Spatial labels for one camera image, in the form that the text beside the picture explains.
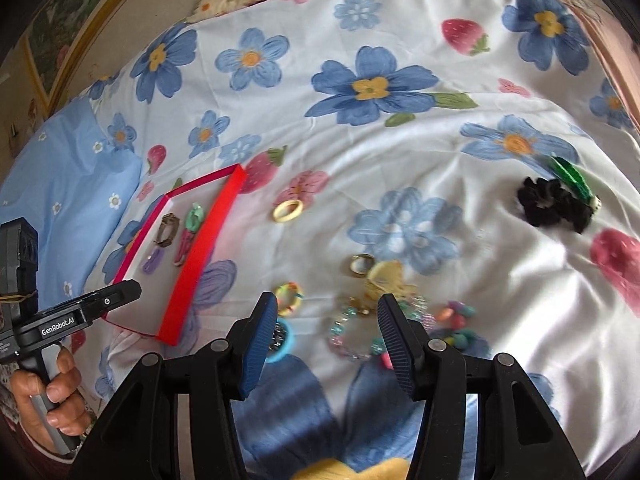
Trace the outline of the red jewelry box tray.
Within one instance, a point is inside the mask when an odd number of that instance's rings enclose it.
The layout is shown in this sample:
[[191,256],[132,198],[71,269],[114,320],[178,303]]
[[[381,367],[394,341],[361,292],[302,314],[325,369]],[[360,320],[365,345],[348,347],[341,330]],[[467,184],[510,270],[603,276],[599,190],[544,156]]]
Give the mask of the red jewelry box tray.
[[[137,281],[142,293],[138,300],[111,310],[105,321],[121,328],[153,337],[174,346],[181,337],[201,272],[208,265],[217,237],[246,179],[238,164],[174,188],[166,193],[146,217],[125,252],[115,273],[115,281]],[[156,247],[154,236],[164,214],[172,212],[180,219],[179,231],[171,245],[164,248],[162,262],[152,275],[141,266]],[[175,255],[182,231],[195,234],[183,266],[175,266]]]

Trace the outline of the green hair clip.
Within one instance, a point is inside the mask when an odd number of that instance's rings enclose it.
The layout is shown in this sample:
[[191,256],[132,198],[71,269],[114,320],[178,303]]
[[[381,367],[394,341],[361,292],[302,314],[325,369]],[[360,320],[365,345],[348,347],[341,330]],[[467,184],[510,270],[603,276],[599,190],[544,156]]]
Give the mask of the green hair clip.
[[551,156],[549,158],[550,170],[572,193],[585,205],[597,212],[602,203],[600,198],[591,191],[585,177],[569,160],[561,156]]

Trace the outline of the framed wall picture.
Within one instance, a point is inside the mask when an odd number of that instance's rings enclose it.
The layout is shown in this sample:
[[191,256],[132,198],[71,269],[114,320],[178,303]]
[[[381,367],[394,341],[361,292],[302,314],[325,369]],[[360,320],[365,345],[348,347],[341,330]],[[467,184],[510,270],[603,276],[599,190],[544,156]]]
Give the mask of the framed wall picture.
[[47,0],[29,24],[23,51],[46,114],[62,102],[70,80],[107,21],[126,0]]

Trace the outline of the purple hair clip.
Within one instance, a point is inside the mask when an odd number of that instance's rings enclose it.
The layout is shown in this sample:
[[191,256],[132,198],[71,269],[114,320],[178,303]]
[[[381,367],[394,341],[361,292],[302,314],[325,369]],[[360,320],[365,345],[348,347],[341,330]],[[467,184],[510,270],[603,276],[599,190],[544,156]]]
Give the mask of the purple hair clip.
[[152,275],[162,262],[164,256],[164,248],[156,246],[152,252],[145,258],[142,263],[141,271],[145,275]]

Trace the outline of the yellow claw hair clip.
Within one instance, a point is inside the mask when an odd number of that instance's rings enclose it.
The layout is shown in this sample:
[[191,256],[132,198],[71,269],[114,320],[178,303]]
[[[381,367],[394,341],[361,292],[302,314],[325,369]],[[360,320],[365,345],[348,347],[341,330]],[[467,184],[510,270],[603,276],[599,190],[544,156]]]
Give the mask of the yellow claw hair clip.
[[397,299],[407,299],[418,293],[416,285],[407,284],[404,279],[404,267],[398,260],[375,263],[366,276],[364,299],[377,304],[378,298],[385,294]]

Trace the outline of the pink hair clip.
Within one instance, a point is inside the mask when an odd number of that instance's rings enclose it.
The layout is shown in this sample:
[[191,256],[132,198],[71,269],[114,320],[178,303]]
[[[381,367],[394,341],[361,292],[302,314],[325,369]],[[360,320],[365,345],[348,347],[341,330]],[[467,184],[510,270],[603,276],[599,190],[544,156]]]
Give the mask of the pink hair clip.
[[191,250],[191,246],[193,244],[195,234],[188,230],[184,229],[181,234],[180,244],[178,246],[177,253],[175,255],[174,261],[172,262],[175,266],[183,266],[186,261],[186,257],[189,255]]

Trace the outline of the light blue floral pillow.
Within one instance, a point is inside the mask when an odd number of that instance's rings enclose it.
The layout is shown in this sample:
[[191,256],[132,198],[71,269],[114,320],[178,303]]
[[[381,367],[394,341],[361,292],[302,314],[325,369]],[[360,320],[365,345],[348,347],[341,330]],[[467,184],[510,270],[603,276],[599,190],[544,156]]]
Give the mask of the light blue floral pillow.
[[29,140],[1,185],[1,221],[38,233],[41,310],[80,295],[141,174],[134,141],[121,148],[86,98],[73,100]]

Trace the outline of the brown strap wristwatch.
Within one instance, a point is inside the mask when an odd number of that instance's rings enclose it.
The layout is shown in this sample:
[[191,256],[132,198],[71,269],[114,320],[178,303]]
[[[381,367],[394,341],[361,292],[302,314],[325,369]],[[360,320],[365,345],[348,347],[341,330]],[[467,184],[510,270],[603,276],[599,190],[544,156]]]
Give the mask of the brown strap wristwatch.
[[160,248],[171,245],[179,231],[179,226],[180,219],[175,214],[172,212],[164,214],[154,236],[154,244]]

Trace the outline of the floral white bed sheet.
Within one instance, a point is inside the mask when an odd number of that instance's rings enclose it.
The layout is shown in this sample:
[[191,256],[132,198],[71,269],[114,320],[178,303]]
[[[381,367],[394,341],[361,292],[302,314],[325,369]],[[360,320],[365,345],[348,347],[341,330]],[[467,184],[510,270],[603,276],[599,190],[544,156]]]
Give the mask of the floral white bed sheet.
[[[254,479],[397,479],[422,418],[381,360],[356,269],[398,260],[416,303],[475,310],[470,353],[532,376],[586,474],[639,430],[639,145],[558,0],[268,0],[129,62],[91,107],[152,160],[89,278],[114,278],[149,206],[179,181],[247,173],[175,347],[224,334],[265,290],[300,287],[291,350],[235,407]],[[602,203],[578,234],[535,228],[516,192],[574,164]]]

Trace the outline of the black scrunchie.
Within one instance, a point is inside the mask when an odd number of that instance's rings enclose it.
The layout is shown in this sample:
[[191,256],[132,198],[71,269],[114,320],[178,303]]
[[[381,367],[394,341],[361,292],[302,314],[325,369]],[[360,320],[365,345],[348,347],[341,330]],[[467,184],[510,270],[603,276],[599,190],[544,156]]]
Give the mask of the black scrunchie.
[[535,228],[567,222],[576,233],[582,234],[594,215],[593,208],[570,192],[559,179],[527,177],[518,188],[516,198],[526,221]]

